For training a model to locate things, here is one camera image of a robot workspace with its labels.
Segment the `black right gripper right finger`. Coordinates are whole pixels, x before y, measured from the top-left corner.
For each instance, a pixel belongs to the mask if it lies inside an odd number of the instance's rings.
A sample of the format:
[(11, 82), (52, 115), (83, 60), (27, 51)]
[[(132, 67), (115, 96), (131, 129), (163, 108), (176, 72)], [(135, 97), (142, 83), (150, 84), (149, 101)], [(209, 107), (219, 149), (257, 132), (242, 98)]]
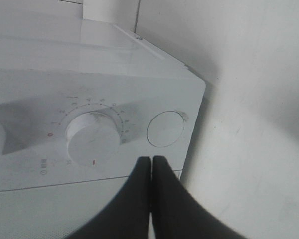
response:
[(167, 159), (152, 161), (152, 223), (157, 239), (240, 239), (183, 187)]

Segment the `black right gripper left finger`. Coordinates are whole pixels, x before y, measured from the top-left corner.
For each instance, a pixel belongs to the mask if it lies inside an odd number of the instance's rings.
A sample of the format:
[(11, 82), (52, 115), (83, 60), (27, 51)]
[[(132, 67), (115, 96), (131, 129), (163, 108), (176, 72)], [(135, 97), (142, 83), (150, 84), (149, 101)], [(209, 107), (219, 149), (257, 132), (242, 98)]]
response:
[(151, 159), (140, 157), (116, 196), (68, 239), (147, 239)]

